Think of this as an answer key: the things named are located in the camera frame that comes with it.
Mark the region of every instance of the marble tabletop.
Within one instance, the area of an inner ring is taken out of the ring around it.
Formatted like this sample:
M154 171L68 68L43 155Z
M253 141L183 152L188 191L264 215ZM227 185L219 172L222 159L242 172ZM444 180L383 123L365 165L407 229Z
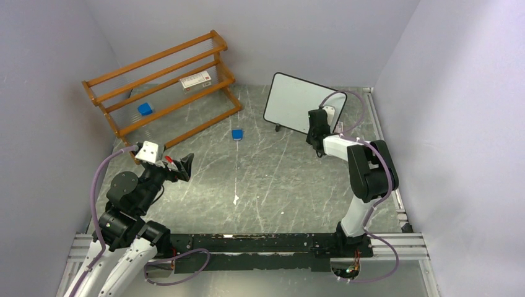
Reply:
M351 89L363 93L361 88ZM195 154L191 180L166 182L164 195L151 206L146 221L164 224L172 233L335 230L353 196L348 165L337 158L318 158L305 142L304 134L286 128L276 132L275 125L262 117L269 90L268 85L233 85L232 92L244 107L241 112L165 152L172 158ZM178 98L177 92L169 87L145 100L162 109ZM129 140L165 143L232 106L222 92L216 92L133 132ZM341 121L351 126L360 112L359 100L349 95ZM122 123L135 120L136 106L131 105L128 114L120 115ZM243 129L241 141L232 140L232 128ZM378 138L368 110L364 122L351 135L366 140ZM122 141L117 139L114 150L122 147ZM99 215L107 202L110 181L121 171L140 175L142 167L127 155L110 163L97 201ZM392 199L378 207L368 228L372 232L401 232Z

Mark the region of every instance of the wooden rack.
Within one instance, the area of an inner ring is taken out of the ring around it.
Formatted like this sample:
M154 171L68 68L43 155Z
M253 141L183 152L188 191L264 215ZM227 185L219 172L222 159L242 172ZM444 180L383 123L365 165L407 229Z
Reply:
M189 47L192 47L198 43L201 43L203 41L206 41L206 40L209 40L211 39L213 41L213 45L214 47L212 49L209 49L203 53L200 53L200 54L197 54L196 56L193 56L189 59L185 59L184 61L181 61L181 62L178 62L168 68L165 68L165 69L162 69L161 71L158 71L158 72L155 72L151 75L148 75L146 77L143 77L137 81L134 81L134 82L131 82L129 84L126 84L120 88L117 88L115 90L112 90L104 95L100 95L100 96L95 96L93 90L92 90L92 87L93 86L96 86L98 84L101 84L103 82L106 82L107 80L110 80L110 79L113 79L119 75L123 75L129 71L132 71L132 70L135 70L137 68L140 68L142 66L145 66L147 64L150 64L154 61L157 61L159 59L162 59L166 56L169 56L171 54L174 54L174 53L177 53L181 50L184 50L186 48L189 48ZM225 113L223 114L220 114L219 116L209 120L208 122L204 123L204 124L201 124L200 126L198 127L195 127L193 129L191 129L190 131L178 136L178 137L175 137L174 139L168 141L165 146L166 148L169 148L169 147L172 147L188 138L190 138L191 136L203 131L204 129L218 123L219 121L222 121L223 119L239 112L240 110L242 110L242 105L241 103L239 102L239 100L237 100L236 97L233 96L232 92L230 91L229 89L229 85L234 83L235 82L235 77L233 76L232 72L226 67L226 65L224 64L224 62L222 61L221 57L220 57L220 52L221 51L225 51L228 49L228 46L226 44L226 41L215 31L215 30L212 30L210 33L208 34L205 34L201 37L197 37L193 40L190 40L190 41L187 41L185 43L182 43L178 46L174 46L170 49L167 49L165 51L162 51L160 53L157 53L157 54L154 54L153 56L150 56L148 58L145 58L145 59L142 59L140 61L137 61L135 63L132 63L130 65L127 65L127 66L124 66L122 67L121 69L117 69L113 72L110 72L110 73L107 73L105 75L102 75L100 77L97 77L96 79L92 79L90 81L83 81L82 82L82 85L84 86L84 89L85 91L87 92L87 95L91 98L91 102L100 108L100 110L102 111L102 113L104 114L104 117L106 117L106 119L108 120L108 123L110 124L111 126L111 129L113 130L113 132L115 133L115 136L119 139L121 139L124 144L126 144L127 146L131 145L131 143L128 142L127 138L126 138L126 135L129 134L130 132L132 131L135 131L137 129L139 129L140 127L158 119L158 118L161 118L162 116L165 116L166 114L168 113L171 113L172 111L175 111L199 98L202 98L206 95L209 95L215 91L218 91L218 90L221 90L224 92L224 94L232 101L234 107L228 111L226 111ZM186 67L188 65L191 65L192 63L195 63L196 61L199 61L199 60L202 60L206 57L209 57L209 56L213 56L214 57L214 60L212 62L209 62L203 66L200 66L200 67L197 67L191 71L188 71L182 75L179 75L173 79L170 79L162 84L159 84L155 87L152 87L144 92L141 92L137 95L133 95L123 101L119 101L113 105L110 105L110 106L104 106L103 105L103 102L104 101L107 101L108 99L111 99L115 96L118 96L122 93L125 93L125 92L128 92L134 88L137 88L141 85L144 85L148 82L151 82L152 80L154 79L158 79L159 77L161 76L164 76L164 75L167 75L173 71L176 71L178 69L181 69L182 67ZM159 90L162 90L163 88L166 88L166 87L169 87L177 82L179 82L180 79L184 78L184 77L187 77L187 76L190 76L190 75L194 75L194 74L197 74L201 71L204 71L210 67L216 67L217 69L217 74L218 76L222 79L219 80L219 82L217 84L214 84L214 85L211 85L210 87L207 87L203 90L201 90L199 93L195 93L194 95L191 95L190 97L188 98L185 98L184 100L182 101L179 101L179 102L176 102L174 103L173 105L171 106L168 106L166 107L165 109L163 110L160 110L160 111L156 111L144 118L142 118L141 120L139 121L136 121L134 123L132 123L131 125L127 126L127 127L118 127L117 124L115 123L115 120L113 119L113 117L111 117L111 112L114 112L132 102L135 102L137 100L140 100L148 95L151 95Z

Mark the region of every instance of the white wall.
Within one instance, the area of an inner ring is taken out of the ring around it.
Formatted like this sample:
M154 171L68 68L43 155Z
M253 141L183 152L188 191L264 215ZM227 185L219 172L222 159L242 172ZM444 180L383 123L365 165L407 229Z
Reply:
M523 296L525 2L422 0L375 85L442 296Z
M117 67L83 1L0 1L0 295L56 294L114 139L80 82Z
M122 65L215 29L241 83L269 84L281 71L321 84L372 86L419 0L87 2Z

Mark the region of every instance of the white board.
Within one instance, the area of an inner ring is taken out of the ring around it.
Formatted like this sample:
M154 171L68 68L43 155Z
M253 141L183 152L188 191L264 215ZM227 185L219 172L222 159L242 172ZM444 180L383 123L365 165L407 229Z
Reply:
M334 91L336 90L278 72L272 81L263 118L275 125L307 134L308 112L318 109L322 100ZM346 94L335 94L324 104L336 109L330 124L332 132L336 128L346 99Z

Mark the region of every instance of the blue object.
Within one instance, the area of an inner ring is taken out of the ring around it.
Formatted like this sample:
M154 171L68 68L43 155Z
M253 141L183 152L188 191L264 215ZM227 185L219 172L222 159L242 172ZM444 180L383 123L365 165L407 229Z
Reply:
M233 140L239 141L243 138L243 130L242 129L232 129L232 137Z
M148 114L152 114L153 113L153 107L151 105L149 105L149 103L147 103L147 102L139 105L137 110L139 111L139 113L142 116L147 116Z

